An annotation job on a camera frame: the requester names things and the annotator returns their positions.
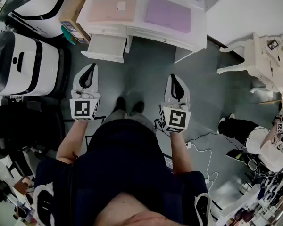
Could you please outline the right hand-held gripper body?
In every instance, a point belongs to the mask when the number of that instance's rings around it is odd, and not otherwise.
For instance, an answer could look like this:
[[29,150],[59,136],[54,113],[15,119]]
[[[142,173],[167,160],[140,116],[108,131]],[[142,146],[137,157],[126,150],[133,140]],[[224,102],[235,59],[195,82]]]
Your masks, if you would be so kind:
[[188,100],[162,102],[159,106],[162,131],[181,133],[187,130],[191,118],[190,106]]

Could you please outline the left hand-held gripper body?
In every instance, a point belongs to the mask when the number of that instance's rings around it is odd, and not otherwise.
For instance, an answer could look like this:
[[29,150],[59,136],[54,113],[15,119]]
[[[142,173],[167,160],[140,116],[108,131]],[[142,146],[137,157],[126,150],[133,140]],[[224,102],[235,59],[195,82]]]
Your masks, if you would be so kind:
[[70,102],[71,117],[74,120],[94,120],[100,104],[100,94],[72,90]]

